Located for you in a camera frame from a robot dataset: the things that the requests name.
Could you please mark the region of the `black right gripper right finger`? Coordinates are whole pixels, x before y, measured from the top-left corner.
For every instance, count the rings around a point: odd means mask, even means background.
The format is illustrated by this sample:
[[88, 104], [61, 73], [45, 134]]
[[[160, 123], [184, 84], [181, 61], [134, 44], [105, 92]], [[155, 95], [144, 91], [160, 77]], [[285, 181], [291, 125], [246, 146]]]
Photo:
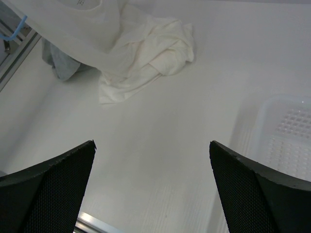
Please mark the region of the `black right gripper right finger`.
[[231, 233], [309, 233], [311, 183], [286, 175], [223, 144], [209, 145], [210, 163]]

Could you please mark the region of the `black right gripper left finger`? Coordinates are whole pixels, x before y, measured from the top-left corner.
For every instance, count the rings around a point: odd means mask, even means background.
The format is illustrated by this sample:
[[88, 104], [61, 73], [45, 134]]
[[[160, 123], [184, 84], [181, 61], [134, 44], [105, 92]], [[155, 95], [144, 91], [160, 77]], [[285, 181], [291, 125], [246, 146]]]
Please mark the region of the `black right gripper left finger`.
[[72, 233], [91, 173], [96, 145], [83, 144], [0, 178], [2, 233]]

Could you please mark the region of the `grey tank top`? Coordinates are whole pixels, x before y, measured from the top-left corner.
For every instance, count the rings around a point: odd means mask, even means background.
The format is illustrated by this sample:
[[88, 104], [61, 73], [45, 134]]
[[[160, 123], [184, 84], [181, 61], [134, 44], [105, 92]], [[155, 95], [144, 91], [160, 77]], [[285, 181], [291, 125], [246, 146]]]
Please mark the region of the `grey tank top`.
[[66, 81], [75, 73], [83, 71], [80, 62], [62, 52], [46, 39], [42, 39], [42, 59], [52, 67], [54, 75], [61, 81]]

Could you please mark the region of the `light blue hanger with garment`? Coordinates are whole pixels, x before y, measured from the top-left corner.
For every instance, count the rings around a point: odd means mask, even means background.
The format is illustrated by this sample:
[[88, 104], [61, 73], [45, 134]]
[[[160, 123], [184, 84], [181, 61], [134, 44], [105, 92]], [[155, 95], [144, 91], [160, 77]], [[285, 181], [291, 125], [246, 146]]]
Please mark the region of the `light blue hanger with garment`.
[[25, 40], [25, 36], [20, 32], [26, 23], [27, 16], [21, 18], [20, 23], [16, 27], [16, 29], [11, 33], [10, 36], [5, 36], [3, 33], [10, 32], [8, 26], [6, 26], [2, 21], [0, 21], [0, 38], [4, 41], [22, 41]]

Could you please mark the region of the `white plastic basket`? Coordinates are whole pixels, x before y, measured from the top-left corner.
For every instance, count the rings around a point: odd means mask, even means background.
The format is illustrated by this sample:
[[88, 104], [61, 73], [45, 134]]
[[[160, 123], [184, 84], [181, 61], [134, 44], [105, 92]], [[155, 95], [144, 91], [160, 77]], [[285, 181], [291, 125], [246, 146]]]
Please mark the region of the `white plastic basket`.
[[311, 99], [274, 95], [260, 107], [246, 155], [287, 175], [311, 179]]

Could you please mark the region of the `white hanging garment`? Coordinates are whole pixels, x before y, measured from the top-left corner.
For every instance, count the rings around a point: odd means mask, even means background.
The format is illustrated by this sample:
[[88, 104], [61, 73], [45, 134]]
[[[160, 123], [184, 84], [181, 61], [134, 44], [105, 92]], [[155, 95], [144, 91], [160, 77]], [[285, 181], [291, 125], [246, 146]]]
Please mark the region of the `white hanging garment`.
[[72, 58], [99, 70], [116, 64], [110, 51], [124, 0], [10, 0], [27, 23]]

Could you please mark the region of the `crumpled white cloth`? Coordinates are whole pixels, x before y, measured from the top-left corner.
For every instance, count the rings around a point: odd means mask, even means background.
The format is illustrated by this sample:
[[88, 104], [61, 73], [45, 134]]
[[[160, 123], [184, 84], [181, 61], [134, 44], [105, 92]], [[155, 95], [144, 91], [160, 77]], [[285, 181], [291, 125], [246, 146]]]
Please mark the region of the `crumpled white cloth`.
[[194, 57], [192, 24], [154, 17], [126, 4], [120, 35], [98, 68], [99, 102], [125, 101], [158, 77], [180, 72]]

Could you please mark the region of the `aluminium frame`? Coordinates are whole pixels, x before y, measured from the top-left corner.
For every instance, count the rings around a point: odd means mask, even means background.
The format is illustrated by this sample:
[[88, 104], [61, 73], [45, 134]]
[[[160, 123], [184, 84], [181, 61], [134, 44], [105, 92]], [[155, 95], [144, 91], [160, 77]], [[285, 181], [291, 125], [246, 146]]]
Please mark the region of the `aluminium frame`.
[[[4, 1], [0, 2], [0, 20], [10, 32], [3, 33], [10, 36], [25, 15], [13, 11]], [[40, 39], [40, 35], [27, 23], [20, 31], [26, 38], [22, 41], [4, 41], [0, 39], [0, 88], [3, 89], [11, 79], [17, 68], [30, 53]]]

